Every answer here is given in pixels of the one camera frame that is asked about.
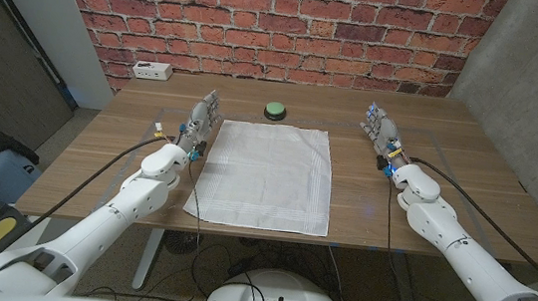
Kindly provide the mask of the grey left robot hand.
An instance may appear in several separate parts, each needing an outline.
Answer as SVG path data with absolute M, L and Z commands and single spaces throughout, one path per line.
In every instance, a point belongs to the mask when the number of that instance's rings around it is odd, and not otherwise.
M 218 105 L 218 92 L 214 90 L 193 106 L 180 140 L 176 143 L 180 148 L 189 153 L 207 140 L 219 120 Z

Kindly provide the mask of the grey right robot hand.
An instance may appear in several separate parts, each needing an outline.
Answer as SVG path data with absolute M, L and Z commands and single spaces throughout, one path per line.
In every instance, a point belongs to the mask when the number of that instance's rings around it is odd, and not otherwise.
M 360 126 L 374 145 L 377 169 L 387 177 L 391 177 L 402 166 L 410 163 L 404 154 L 403 143 L 395 122 L 376 103 L 369 106 L 366 121 L 360 123 Z

